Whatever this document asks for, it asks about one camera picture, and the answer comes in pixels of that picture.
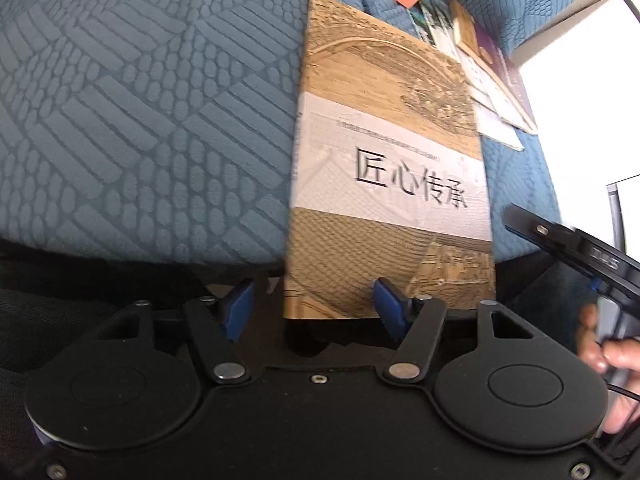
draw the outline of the metal bolt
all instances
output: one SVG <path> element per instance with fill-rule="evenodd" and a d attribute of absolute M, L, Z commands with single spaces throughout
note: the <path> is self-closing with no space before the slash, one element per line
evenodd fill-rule
<path fill-rule="evenodd" d="M 213 368 L 213 373 L 219 379 L 239 379 L 246 369 L 240 363 L 220 363 Z"/>
<path fill-rule="evenodd" d="M 389 367 L 388 372 L 396 379 L 415 379 L 420 375 L 420 368 L 413 363 L 395 363 Z"/>
<path fill-rule="evenodd" d="M 589 464 L 585 464 L 584 462 L 574 465 L 571 469 L 571 478 L 574 480 L 586 480 L 590 475 L 591 468 Z"/>
<path fill-rule="evenodd" d="M 51 478 L 51 480 L 65 480 L 66 469 L 60 464 L 51 464 L 47 467 L 47 476 Z"/>
<path fill-rule="evenodd" d="M 311 376 L 311 382 L 313 384 L 325 384 L 328 380 L 329 377 L 327 377 L 326 375 L 317 374 Z"/>

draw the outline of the hand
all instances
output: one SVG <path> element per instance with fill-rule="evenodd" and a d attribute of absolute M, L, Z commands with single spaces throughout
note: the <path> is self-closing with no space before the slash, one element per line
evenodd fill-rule
<path fill-rule="evenodd" d="M 640 342 L 634 339 L 624 341 L 608 341 L 600 346 L 596 342 L 596 326 L 598 310 L 594 304 L 588 304 L 580 312 L 580 328 L 576 336 L 578 357 L 599 374 L 603 374 L 610 366 L 628 368 L 629 378 L 624 386 L 633 393 L 640 394 Z M 621 431 L 627 418 L 638 403 L 628 397 L 618 395 L 605 419 L 602 430 L 606 433 Z M 631 420 L 640 418 L 640 413 L 633 414 Z"/>

